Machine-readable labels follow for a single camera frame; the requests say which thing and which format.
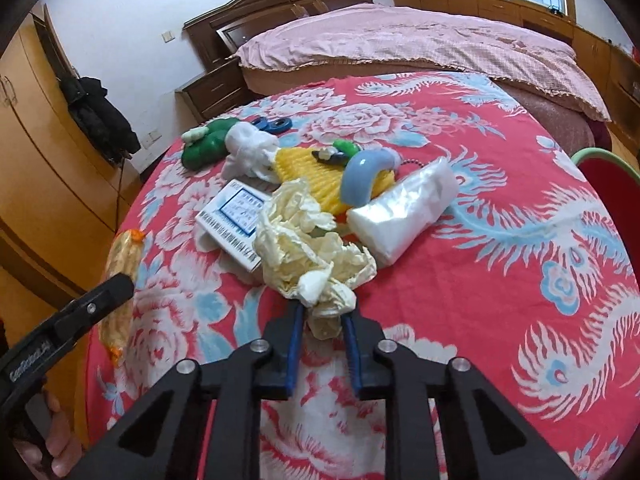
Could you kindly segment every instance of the yellow mesh bag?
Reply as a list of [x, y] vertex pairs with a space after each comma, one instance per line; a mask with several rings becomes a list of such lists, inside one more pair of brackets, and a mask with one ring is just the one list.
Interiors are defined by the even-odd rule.
[[[306, 177], [311, 196], [318, 200], [322, 211], [339, 215], [351, 207], [340, 202], [340, 183], [344, 168], [329, 166], [315, 160], [311, 151], [318, 148], [281, 148], [276, 152], [274, 170], [281, 182]], [[372, 197], [394, 184], [393, 171], [381, 171], [373, 183]]]

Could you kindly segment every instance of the snack bag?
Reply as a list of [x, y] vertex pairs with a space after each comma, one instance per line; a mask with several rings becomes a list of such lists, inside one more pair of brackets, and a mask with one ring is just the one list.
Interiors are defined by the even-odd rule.
[[[130, 229], [116, 236], [103, 279], [122, 272], [135, 283], [138, 278], [138, 267], [142, 261], [145, 234], [137, 229]], [[133, 300], [118, 307], [98, 324], [98, 337], [109, 352], [111, 362], [118, 366], [129, 341], [129, 329], [133, 316]]]

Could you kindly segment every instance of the wooden furniture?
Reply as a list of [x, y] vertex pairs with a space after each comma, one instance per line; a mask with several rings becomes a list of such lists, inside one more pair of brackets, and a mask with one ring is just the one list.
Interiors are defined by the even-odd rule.
[[466, 14], [512, 23], [570, 44], [578, 66], [602, 95], [614, 124], [610, 128], [633, 153], [640, 148], [640, 64], [625, 52], [576, 25], [566, 16], [555, 16], [527, 0], [394, 0], [396, 6], [449, 14]]
[[227, 59], [252, 37], [303, 16], [372, 0], [232, 0], [189, 20], [183, 30], [206, 71], [177, 89], [199, 121], [246, 104], [247, 88], [236, 60]]
[[71, 118], [31, 16], [0, 58], [0, 82], [0, 265], [59, 308], [100, 281], [140, 179]]
[[[16, 344], [56, 312], [52, 306], [49, 306], [45, 301], [27, 290], [23, 284], [2, 267], [0, 267], [0, 291], [2, 294], [0, 296], [0, 318], [4, 320], [6, 338], [10, 346]], [[86, 353], [85, 349], [86, 342], [82, 340], [47, 374], [47, 390], [55, 394], [60, 400], [62, 408], [77, 430], [82, 430], [82, 418], [74, 413], [76, 374], [78, 365]], [[86, 431], [78, 433], [81, 440], [86, 441], [85, 435]]]
[[254, 98], [244, 82], [237, 59], [219, 60], [210, 72], [185, 83], [177, 92], [199, 121], [216, 117]]

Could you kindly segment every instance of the wooden headboard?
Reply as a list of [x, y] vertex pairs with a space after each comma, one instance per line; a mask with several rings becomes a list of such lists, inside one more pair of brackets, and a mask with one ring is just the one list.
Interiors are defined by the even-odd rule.
[[303, 16], [372, 0], [232, 0], [184, 24], [207, 71], [252, 37]]

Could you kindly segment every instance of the blue plastic tube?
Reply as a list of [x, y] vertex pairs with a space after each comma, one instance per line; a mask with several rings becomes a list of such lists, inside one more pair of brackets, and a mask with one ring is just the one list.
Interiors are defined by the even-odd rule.
[[353, 207], [368, 204], [378, 173], [397, 169], [399, 165], [400, 155], [389, 148], [362, 150], [356, 153], [344, 168], [340, 184], [340, 201]]

